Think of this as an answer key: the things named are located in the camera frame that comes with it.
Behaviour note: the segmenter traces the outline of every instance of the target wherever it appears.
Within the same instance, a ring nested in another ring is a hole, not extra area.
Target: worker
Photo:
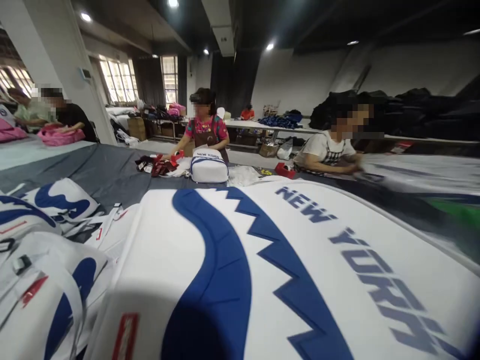
[[[193,138],[196,148],[207,145],[210,149],[218,150],[228,164],[226,146],[230,143],[230,138],[224,121],[217,116],[215,93],[209,88],[201,87],[190,96],[190,101],[195,107],[195,118],[190,119],[181,140],[163,159],[170,159],[177,151],[185,148]]]
[[[252,110],[252,104],[248,104],[245,109],[240,114],[240,119],[242,120],[253,120],[255,119],[255,111]]]
[[[334,107],[331,128],[308,139],[300,152],[293,158],[295,168],[315,173],[350,175],[360,168],[362,155],[357,153],[350,139],[362,131],[362,127],[373,116],[373,105],[340,104]],[[347,166],[337,166],[344,159]]]
[[[41,90],[41,96],[56,109],[57,121],[65,125],[55,131],[66,133],[72,130],[82,130],[85,134],[84,141],[97,142],[97,135],[87,115],[80,106],[64,99],[62,89],[45,87]]]
[[[46,123],[54,120],[47,104],[37,98],[28,97],[22,90],[11,87],[8,95],[18,103],[13,114],[15,122],[25,126],[29,133],[36,134]]]

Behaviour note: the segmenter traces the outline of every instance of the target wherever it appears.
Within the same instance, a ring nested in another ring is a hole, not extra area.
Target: brown apron
[[[191,124],[191,135],[193,139],[195,140],[195,147],[198,148],[199,146],[202,145],[207,145],[207,146],[212,146],[217,143],[217,135],[214,132],[214,118],[211,118],[211,125],[210,125],[210,131],[209,132],[202,132],[202,133],[197,133],[196,127],[195,127],[195,119],[193,119]],[[227,149],[223,148],[221,150],[218,150],[221,154],[221,157],[225,164],[229,164],[229,156],[227,155]]]

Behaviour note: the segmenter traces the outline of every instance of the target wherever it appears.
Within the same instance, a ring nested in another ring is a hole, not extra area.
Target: window
[[[100,66],[111,101],[130,103],[138,99],[132,60],[129,60],[128,64],[101,60]]]
[[[32,79],[30,79],[29,73],[24,69],[19,69],[15,67],[8,66],[11,75],[17,82],[17,84],[21,87],[25,95],[28,97],[32,97],[32,87],[34,83]]]
[[[14,83],[2,68],[0,68],[0,87],[5,93],[7,92],[7,89],[15,87]]]
[[[163,74],[163,88],[165,89],[165,102],[168,108],[170,104],[177,103],[179,98],[179,71],[178,58],[176,56],[161,57],[161,73]]]

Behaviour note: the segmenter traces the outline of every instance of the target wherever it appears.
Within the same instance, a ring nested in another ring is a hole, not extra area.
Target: orange shirt
[[[245,120],[250,120],[251,117],[255,117],[255,111],[253,111],[253,109],[252,110],[243,110],[240,115]]]

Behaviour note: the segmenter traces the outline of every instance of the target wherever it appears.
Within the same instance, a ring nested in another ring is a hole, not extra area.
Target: pink shirt
[[[222,140],[225,140],[229,137],[229,133],[227,131],[227,127],[225,126],[224,121],[218,117],[211,117],[211,120],[208,122],[202,122],[198,117],[188,122],[188,125],[185,128],[185,135],[188,137],[193,137],[192,134],[192,123],[195,122],[195,132],[197,134],[208,133],[212,131],[212,124],[213,124],[213,132],[216,135],[217,143]]]

